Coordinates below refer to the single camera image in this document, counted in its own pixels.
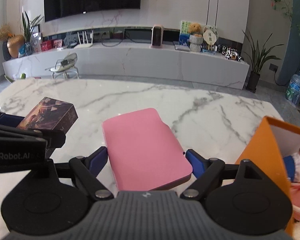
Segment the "marble countertop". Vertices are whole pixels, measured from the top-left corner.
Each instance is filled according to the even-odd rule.
[[[149,107],[158,111],[184,150],[192,148],[205,158],[216,157],[226,163],[237,160],[262,117],[282,119],[264,101],[206,90],[107,80],[18,80],[0,94],[0,108],[8,114],[25,116],[43,97],[73,103],[79,117],[67,133],[65,145],[52,154],[55,163],[88,156],[104,146],[104,120]],[[27,173],[0,174],[0,206]],[[98,179],[117,193],[109,162]],[[175,190],[180,194],[194,180],[192,176]],[[0,213],[0,239],[7,233]]]

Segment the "wall outlet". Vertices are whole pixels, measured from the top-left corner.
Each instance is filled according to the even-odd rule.
[[[273,72],[277,72],[278,66],[276,66],[274,64],[270,64],[269,69],[272,70]]]
[[[102,35],[103,40],[107,40],[107,39],[110,38],[110,31],[94,32],[93,33],[93,40],[94,41],[101,41],[101,35]]]

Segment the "gold vase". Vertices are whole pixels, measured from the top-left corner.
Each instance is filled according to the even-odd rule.
[[[7,47],[10,55],[14,58],[19,56],[19,49],[25,44],[25,38],[22,35],[16,35],[8,39]]]

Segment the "water bottle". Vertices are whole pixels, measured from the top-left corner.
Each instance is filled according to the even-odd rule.
[[[297,106],[300,102],[300,72],[294,74],[290,80],[287,88],[285,98],[294,106]]]

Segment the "plant pot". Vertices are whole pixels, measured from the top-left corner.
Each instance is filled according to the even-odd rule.
[[[22,35],[16,35],[8,40],[7,47],[13,58],[17,58],[19,56],[19,49],[23,44],[25,44],[25,38]]]
[[[197,45],[201,45],[203,43],[203,37],[198,37],[198,36],[195,36],[195,35],[190,35],[190,43],[192,44],[197,44]]]
[[[201,51],[201,45],[191,43],[190,44],[190,50],[193,51],[193,52],[200,52]]]
[[[251,71],[250,77],[249,77],[249,80],[248,80],[248,84],[247,84],[247,90],[255,93],[256,92],[256,86],[258,85],[258,82],[259,82],[259,78],[260,78],[259,74],[256,74],[256,73]]]
[[[3,58],[5,61],[8,61],[11,59],[11,55],[9,53],[8,47],[7,47],[8,41],[4,41],[2,43],[2,52],[3,52]]]
[[[34,52],[32,44],[30,42],[26,42],[26,55],[30,56]]]

